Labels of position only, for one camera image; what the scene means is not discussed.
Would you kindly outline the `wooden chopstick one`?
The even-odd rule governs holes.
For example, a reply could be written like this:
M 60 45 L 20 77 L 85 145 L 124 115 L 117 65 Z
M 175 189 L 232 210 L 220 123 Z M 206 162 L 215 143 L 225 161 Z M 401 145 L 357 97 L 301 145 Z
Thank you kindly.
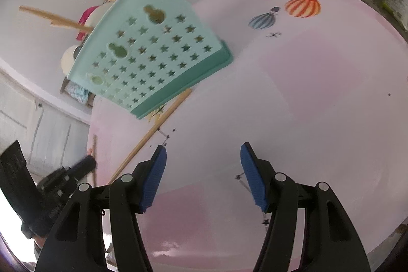
M 139 153 L 139 151 L 145 146 L 146 143 L 153 137 L 153 135 L 160 129 L 160 127 L 167 121 L 167 119 L 176 111 L 176 109 L 190 96 L 192 89 L 188 88 L 177 96 L 175 102 L 162 114 L 159 120 L 149 129 L 145 136 L 138 142 L 133 150 L 127 155 L 125 160 L 120 164 L 118 169 L 109 179 L 108 184 L 112 184 L 114 180 L 123 172 L 126 166 L 133 160 L 133 158 Z

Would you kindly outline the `teal star-cutout utensil holder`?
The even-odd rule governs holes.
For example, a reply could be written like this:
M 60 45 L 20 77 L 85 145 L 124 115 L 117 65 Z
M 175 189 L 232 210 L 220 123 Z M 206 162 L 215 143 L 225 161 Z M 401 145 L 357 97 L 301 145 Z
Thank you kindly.
M 232 60 L 187 0 L 116 0 L 68 79 L 142 119 Z

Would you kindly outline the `wooden chopstick three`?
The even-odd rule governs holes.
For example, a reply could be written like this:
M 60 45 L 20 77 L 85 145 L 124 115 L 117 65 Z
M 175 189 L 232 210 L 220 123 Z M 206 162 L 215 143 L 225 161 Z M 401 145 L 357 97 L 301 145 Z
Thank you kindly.
M 47 11 L 44 11 L 44 10 L 40 10 L 40 9 L 37 9 L 37 8 L 31 8 L 31 7 L 28 7 L 28 6 L 19 6 L 19 11 L 27 12 L 27 13 L 30 13 L 30 14 L 35 15 L 37 17 L 47 19 L 50 22 L 52 22 L 52 21 L 61 21 L 61 22 L 65 22 L 65 23 L 78 24 L 76 21 L 67 19 L 67 18 L 62 17 L 60 15 L 57 15 L 57 14 L 54 14 L 54 13 L 51 13 L 51 12 L 47 12 Z M 79 31 L 83 31 L 85 33 L 92 33 L 93 27 L 83 25 L 83 28 L 81 30 L 79 30 Z

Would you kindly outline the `wooden chopstick six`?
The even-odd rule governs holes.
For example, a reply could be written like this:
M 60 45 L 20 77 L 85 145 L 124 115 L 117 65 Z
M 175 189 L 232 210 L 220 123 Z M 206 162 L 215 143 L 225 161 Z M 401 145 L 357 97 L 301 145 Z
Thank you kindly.
M 50 26 L 58 27 L 58 28 L 74 29 L 74 30 L 81 30 L 83 28 L 83 26 L 79 24 L 65 23 L 61 21 L 52 21 L 50 22 Z

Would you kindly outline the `red plastic bag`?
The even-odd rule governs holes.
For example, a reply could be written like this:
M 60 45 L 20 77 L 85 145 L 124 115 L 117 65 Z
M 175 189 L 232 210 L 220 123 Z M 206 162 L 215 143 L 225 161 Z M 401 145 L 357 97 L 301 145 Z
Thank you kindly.
M 80 17 L 80 19 L 79 19 L 79 21 L 78 21 L 78 24 L 80 24 L 80 25 L 85 25 L 86 20 L 90 17 L 90 15 L 91 15 L 97 8 L 98 8 L 98 6 L 93 6 L 93 7 L 90 7 L 90 8 L 88 8 L 88 9 L 86 9 L 86 10 L 83 12 L 82 16 Z M 78 33 L 78 35 L 77 35 L 77 37 L 76 37 L 76 40 L 77 40 L 77 41 L 82 41 L 82 40 L 84 39 L 85 35 L 86 35 L 85 32 L 79 31 L 79 33 Z

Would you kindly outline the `wooden chair with cloth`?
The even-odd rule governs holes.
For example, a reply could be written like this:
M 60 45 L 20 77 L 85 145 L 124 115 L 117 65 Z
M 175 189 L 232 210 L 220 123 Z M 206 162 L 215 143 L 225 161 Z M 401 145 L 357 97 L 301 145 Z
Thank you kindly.
M 70 81 L 67 77 L 63 78 L 60 93 L 70 96 L 72 99 L 88 108 L 93 107 L 95 95 L 89 90 Z

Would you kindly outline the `white door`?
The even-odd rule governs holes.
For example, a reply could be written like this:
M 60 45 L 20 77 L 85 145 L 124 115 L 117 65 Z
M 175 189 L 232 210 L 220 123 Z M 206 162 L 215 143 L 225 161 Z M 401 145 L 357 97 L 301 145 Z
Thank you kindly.
M 85 157 L 88 130 L 1 74 L 1 151 L 17 140 L 33 175 L 45 177 Z

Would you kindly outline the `pink patterned tablecloth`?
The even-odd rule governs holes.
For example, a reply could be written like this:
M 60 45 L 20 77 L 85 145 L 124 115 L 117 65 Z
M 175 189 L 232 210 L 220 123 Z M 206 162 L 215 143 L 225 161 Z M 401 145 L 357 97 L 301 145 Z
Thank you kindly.
M 231 64 L 153 126 L 97 98 L 97 183 L 148 160 L 167 167 L 138 218 L 154 271 L 252 271 L 270 216 L 254 202 L 241 146 L 282 181 L 330 188 L 370 253 L 407 219 L 407 37 L 362 0 L 200 0 Z

